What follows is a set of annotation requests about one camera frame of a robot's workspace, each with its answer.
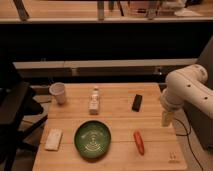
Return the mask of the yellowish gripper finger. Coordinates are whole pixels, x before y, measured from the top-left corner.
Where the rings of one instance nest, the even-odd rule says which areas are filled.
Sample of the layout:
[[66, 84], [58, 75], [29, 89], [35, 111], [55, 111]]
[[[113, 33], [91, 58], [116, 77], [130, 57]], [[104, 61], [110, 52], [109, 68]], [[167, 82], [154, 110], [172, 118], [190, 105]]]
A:
[[164, 111], [162, 113], [162, 126], [163, 127], [168, 127], [172, 120], [173, 120], [173, 117], [174, 117], [174, 113], [173, 112], [167, 112], [167, 111]]

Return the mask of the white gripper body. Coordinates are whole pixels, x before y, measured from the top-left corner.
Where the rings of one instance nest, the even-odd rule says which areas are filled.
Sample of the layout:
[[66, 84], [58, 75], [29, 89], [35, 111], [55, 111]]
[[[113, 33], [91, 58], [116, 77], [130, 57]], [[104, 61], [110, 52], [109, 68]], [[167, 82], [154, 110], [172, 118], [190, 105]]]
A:
[[184, 101], [175, 93], [164, 89], [160, 95], [160, 103], [166, 113], [172, 114], [183, 107]]

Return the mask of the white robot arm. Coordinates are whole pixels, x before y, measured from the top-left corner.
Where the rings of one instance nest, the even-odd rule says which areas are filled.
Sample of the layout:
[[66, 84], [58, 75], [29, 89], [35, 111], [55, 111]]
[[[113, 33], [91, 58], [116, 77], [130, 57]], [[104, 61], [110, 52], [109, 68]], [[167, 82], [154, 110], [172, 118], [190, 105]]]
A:
[[198, 64], [174, 70], [166, 76], [167, 87], [159, 97], [163, 127], [170, 125], [174, 112], [181, 109], [185, 101], [213, 119], [213, 90], [204, 85], [207, 79], [207, 70]]

